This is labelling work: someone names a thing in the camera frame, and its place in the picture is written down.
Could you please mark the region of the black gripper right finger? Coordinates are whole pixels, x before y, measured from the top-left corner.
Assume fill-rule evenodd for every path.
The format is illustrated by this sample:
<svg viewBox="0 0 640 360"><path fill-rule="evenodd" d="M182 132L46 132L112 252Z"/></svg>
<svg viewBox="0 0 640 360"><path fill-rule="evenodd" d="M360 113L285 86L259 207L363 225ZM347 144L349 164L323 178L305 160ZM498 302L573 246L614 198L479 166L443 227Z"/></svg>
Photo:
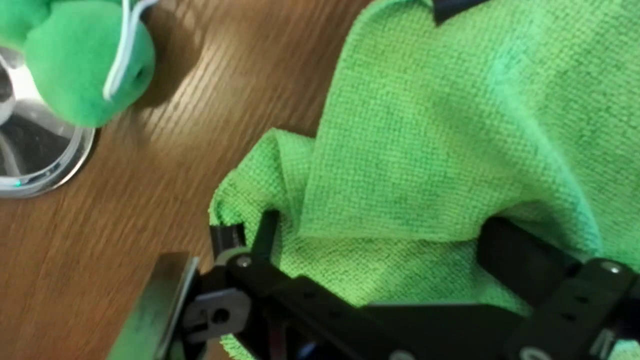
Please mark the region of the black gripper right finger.
<svg viewBox="0 0 640 360"><path fill-rule="evenodd" d="M481 224L476 262L526 303L541 305L581 262L505 218Z"/></svg>

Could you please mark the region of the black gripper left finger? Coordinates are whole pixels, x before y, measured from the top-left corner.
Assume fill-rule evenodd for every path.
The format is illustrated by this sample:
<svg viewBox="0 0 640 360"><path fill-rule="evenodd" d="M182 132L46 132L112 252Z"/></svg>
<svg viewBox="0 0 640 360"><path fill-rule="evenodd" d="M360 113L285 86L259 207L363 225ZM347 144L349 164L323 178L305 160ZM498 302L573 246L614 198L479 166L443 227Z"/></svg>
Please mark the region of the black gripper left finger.
<svg viewBox="0 0 640 360"><path fill-rule="evenodd" d="M221 272L230 268L249 268L254 263L269 263L271 250L278 236L278 209L266 209L259 216L257 230L252 239L245 239L245 225L226 224L226 225L211 225L209 227L209 241L213 263L211 268Z"/></svg>

